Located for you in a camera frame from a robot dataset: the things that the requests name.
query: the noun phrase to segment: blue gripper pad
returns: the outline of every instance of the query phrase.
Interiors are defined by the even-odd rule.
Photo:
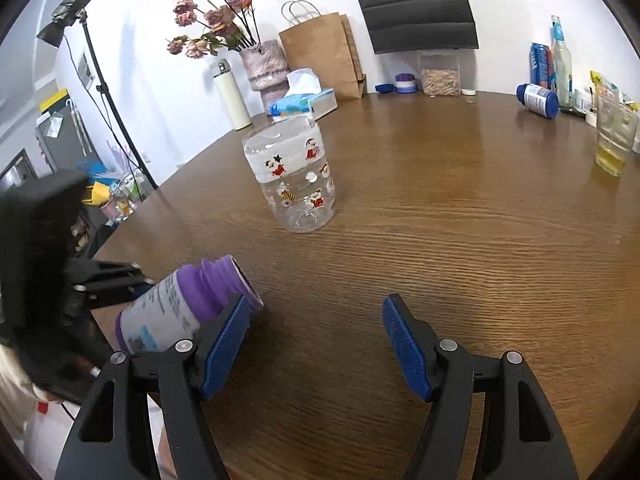
[[[427,378],[424,356],[391,298],[385,298],[382,304],[382,323],[409,389],[417,393],[422,400],[428,400],[431,396],[431,385]]]
[[[200,387],[204,399],[210,399],[225,385],[226,377],[229,375],[244,335],[249,329],[250,311],[249,302],[242,297],[226,320],[225,326],[209,352],[205,378]]]

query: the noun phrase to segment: wooden table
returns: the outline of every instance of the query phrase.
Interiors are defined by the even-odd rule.
[[[205,407],[244,478],[401,478],[428,408],[386,338],[390,292],[469,351],[521,351],[581,478],[620,434],[640,397],[639,157],[610,177],[583,121],[547,121],[509,95],[477,101],[340,103],[320,121],[337,213],[308,235],[272,217],[242,133],[229,133],[98,254],[159,279],[232,253],[262,293],[268,311]],[[460,478],[478,444],[475,397]]]

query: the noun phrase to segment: cable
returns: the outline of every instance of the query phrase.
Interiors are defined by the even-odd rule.
[[[104,94],[102,92],[100,92],[100,99],[102,101],[102,106],[104,106],[104,111],[107,112],[107,121],[109,121],[109,127],[113,128],[113,125],[111,124],[111,117],[109,117],[109,107],[107,106],[107,103],[104,102]]]
[[[76,418],[75,418],[73,415],[71,415],[71,412],[70,412],[70,411],[68,410],[68,408],[65,406],[65,403],[64,403],[64,402],[60,402],[60,406],[62,406],[62,409],[63,409],[63,410],[65,410],[65,413],[69,416],[69,418],[70,418],[71,420],[74,420],[74,421],[76,420]]]
[[[107,112],[107,117],[106,118],[105,118],[104,114],[102,113],[102,109],[98,106],[98,103],[95,101],[94,96],[91,95],[91,92],[89,92],[87,87],[84,86],[84,83],[82,83],[82,78],[80,77],[80,72],[78,72],[78,67],[76,66],[76,62],[74,61],[74,55],[71,52],[71,45],[69,44],[69,40],[66,38],[66,35],[64,35],[63,37],[65,38],[66,47],[69,50],[69,57],[71,59],[71,64],[74,66],[74,69],[76,70],[76,75],[78,76],[78,80],[80,81],[80,84],[82,85],[82,88],[84,88],[84,91],[91,98],[91,101],[94,102],[95,107],[98,108],[98,111],[100,112],[100,115],[102,117],[102,120],[104,121],[104,124],[106,124],[108,129],[111,131],[111,134],[113,135],[113,138],[118,143],[118,146],[122,150],[122,153],[124,154],[124,156],[127,157],[127,165],[129,167],[129,172],[131,173],[131,176],[133,177],[133,183],[136,185],[136,191],[138,192],[138,198],[140,199],[140,202],[142,202],[142,193],[140,193],[140,188],[138,187],[138,180],[136,178],[136,174],[133,172],[133,168],[131,167],[131,165],[133,164],[138,170],[140,170],[140,167],[135,162],[133,162],[133,160],[131,160],[131,158],[129,157],[129,153],[127,153],[127,150],[124,149],[123,145],[120,143],[120,140],[116,136],[116,132],[113,131],[113,126],[111,125],[111,117],[109,116],[109,107],[104,102],[104,94],[102,92],[100,92],[100,99],[102,100],[102,106],[104,106],[104,111]]]
[[[84,86],[84,83],[82,83],[82,78],[80,77],[80,73],[78,72],[78,67],[76,66],[76,62],[74,61],[74,55],[73,55],[73,52],[71,51],[71,45],[69,44],[69,40],[66,38],[66,34],[63,37],[65,38],[65,41],[66,41],[66,47],[69,50],[69,57],[71,59],[71,64],[74,66],[74,69],[76,70],[76,75],[78,76],[78,79],[79,79],[79,81],[80,81],[80,83],[82,85],[82,88],[84,88],[84,91],[86,92],[86,94],[91,98],[91,101],[94,102],[95,107],[100,112],[100,116],[102,117],[102,120],[104,121],[104,124],[106,124],[107,128],[111,131],[111,134],[113,135],[113,138],[115,139],[115,141],[117,142],[118,146],[122,150],[122,153],[124,153],[124,156],[127,157],[127,159],[129,160],[129,162],[131,164],[133,164],[136,168],[140,169],[139,165],[137,165],[133,160],[131,160],[129,158],[129,154],[127,153],[127,150],[124,149],[123,145],[120,142],[120,139],[116,136],[116,132],[113,131],[113,128],[110,125],[110,121],[107,121],[106,117],[102,113],[102,109],[98,106],[98,103],[95,101],[94,96],[91,95],[91,92],[89,92],[88,89]]]

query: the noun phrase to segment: flower vase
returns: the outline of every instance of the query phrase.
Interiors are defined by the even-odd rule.
[[[277,40],[244,48],[240,57],[251,83],[251,90],[260,92],[264,111],[270,113],[271,105],[282,99],[289,90],[287,74],[291,72],[287,58]]]

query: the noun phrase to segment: black stand pole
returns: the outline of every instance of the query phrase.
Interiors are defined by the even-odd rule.
[[[153,189],[158,189],[158,184],[156,184],[156,181],[151,176],[151,173],[149,173],[149,170],[146,168],[145,161],[142,160],[142,157],[138,153],[138,150],[136,149],[136,146],[133,143],[133,140],[131,140],[131,137],[129,137],[129,132],[127,131],[124,123],[122,122],[122,118],[118,113],[116,104],[113,102],[113,97],[111,97],[111,93],[109,92],[109,87],[107,86],[107,83],[105,83],[104,81],[104,77],[102,76],[102,71],[100,70],[100,65],[98,65],[98,60],[95,57],[94,44],[91,42],[91,37],[89,36],[89,29],[86,26],[86,11],[84,9],[80,12],[80,23],[82,23],[82,29],[84,30],[84,37],[86,38],[86,44],[89,47],[89,54],[91,55],[91,59],[94,62],[95,73],[98,76],[98,81],[100,82],[99,91],[107,99],[109,108],[113,112],[113,117],[116,119],[116,123],[118,123],[118,127],[120,128],[122,135],[126,139],[129,147],[131,148],[131,153],[133,153],[133,156],[136,158],[140,171],[142,171],[142,173],[145,174],[146,179],[149,181],[149,184],[151,184],[151,187]]]

